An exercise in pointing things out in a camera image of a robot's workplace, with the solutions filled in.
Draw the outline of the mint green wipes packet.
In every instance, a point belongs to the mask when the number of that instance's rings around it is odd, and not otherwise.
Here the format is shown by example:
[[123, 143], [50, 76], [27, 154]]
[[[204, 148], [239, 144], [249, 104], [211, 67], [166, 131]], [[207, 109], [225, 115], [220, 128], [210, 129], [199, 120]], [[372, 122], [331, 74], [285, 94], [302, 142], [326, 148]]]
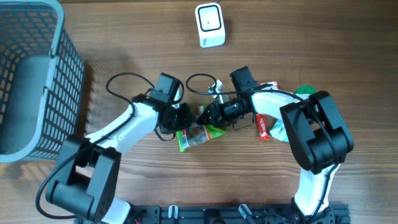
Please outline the mint green wipes packet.
[[285, 130], [285, 126], [282, 120], [277, 120], [273, 126], [273, 128], [269, 131], [270, 135], [282, 142], [288, 142], [287, 132]]

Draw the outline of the green gummy candy bag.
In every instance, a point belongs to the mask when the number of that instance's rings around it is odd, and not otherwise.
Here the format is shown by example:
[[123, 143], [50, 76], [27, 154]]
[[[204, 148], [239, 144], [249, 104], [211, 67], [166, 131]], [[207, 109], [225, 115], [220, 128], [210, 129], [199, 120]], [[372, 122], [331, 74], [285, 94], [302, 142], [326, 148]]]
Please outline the green gummy candy bag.
[[193, 123], [187, 128], [176, 132], [180, 152], [203, 144], [211, 139], [218, 138], [226, 133], [223, 129], [216, 128], [212, 125], [198, 125], [196, 119], [204, 112], [206, 106], [194, 106], [192, 108]]

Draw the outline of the red Nescafe stick sachet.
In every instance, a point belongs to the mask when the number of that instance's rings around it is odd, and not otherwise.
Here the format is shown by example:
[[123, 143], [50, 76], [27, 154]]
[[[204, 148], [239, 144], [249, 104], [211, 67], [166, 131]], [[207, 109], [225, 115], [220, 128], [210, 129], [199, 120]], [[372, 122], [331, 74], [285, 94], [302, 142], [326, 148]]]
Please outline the red Nescafe stick sachet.
[[256, 114], [256, 123], [257, 123], [257, 126], [259, 128], [259, 133], [260, 133], [259, 139], [262, 141], [270, 139], [271, 136], [267, 132], [266, 115], [257, 113]]

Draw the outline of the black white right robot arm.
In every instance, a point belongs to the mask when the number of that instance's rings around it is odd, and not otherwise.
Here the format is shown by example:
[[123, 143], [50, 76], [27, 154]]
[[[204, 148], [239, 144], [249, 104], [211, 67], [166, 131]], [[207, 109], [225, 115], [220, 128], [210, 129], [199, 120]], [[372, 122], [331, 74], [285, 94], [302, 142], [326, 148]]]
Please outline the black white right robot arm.
[[248, 67], [231, 72], [229, 77], [237, 97], [209, 104], [197, 124], [229, 126], [248, 113], [281, 120], [292, 154], [301, 167], [292, 219], [313, 223], [325, 217], [332, 179], [354, 148], [353, 137], [330, 94], [292, 93], [268, 83], [260, 85]]

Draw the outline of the red small juice carton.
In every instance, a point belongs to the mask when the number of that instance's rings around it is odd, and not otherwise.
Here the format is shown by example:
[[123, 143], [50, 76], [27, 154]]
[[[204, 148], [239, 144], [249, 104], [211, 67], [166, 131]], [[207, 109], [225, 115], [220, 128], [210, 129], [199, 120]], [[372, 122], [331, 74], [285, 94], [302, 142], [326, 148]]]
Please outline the red small juice carton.
[[265, 88], [271, 88], [271, 89], [279, 89], [278, 83], [277, 82], [266, 82], [266, 83], [261, 83], [259, 86], [261, 89]]

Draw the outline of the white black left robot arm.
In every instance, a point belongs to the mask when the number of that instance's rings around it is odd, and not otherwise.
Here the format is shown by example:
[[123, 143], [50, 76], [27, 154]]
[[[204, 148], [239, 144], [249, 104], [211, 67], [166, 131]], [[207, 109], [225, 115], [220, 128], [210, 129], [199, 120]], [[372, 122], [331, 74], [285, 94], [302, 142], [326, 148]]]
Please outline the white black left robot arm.
[[75, 223], [140, 223], [134, 205], [115, 196], [121, 158], [145, 135], [175, 136], [192, 123], [182, 103], [182, 81], [161, 73], [157, 84], [131, 99], [126, 111], [103, 129], [63, 142], [54, 170], [37, 192], [35, 206], [45, 217], [59, 220], [40, 206], [40, 198], [62, 208]]

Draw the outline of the jar with green lid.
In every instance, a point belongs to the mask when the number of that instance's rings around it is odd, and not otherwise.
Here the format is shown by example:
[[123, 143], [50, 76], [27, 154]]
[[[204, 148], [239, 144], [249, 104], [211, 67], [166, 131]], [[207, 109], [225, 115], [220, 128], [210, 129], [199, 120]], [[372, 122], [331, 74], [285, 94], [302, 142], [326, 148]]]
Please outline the jar with green lid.
[[310, 86], [310, 85], [303, 85], [303, 86], [300, 86], [296, 91], [295, 91], [295, 94], [308, 94], [308, 95], [311, 95], [311, 94], [314, 94], [314, 93], [316, 93], [317, 92], [317, 90], [314, 88], [314, 87], [312, 87], [312, 86]]

